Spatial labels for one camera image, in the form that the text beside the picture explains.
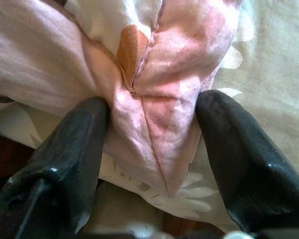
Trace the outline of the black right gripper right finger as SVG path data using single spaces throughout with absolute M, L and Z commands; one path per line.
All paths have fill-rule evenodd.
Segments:
M 195 112 L 231 219 L 249 234 L 299 234 L 299 175 L 255 118 L 218 90 Z

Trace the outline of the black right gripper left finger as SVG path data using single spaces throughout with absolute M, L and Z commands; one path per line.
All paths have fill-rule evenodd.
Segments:
M 110 110 L 70 111 L 0 192 L 0 239 L 76 239 L 94 203 Z

